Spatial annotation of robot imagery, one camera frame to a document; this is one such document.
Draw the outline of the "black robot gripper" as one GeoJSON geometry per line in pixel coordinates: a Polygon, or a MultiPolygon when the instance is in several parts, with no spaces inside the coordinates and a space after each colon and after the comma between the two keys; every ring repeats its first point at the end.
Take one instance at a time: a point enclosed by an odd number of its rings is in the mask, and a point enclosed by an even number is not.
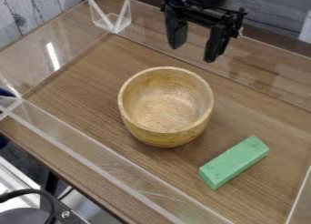
{"type": "Polygon", "coordinates": [[[204,61],[212,63],[226,47],[229,37],[237,38],[242,31],[242,19],[248,14],[244,6],[232,0],[162,0],[169,47],[177,49],[186,39],[186,22],[209,30],[204,61]]]}

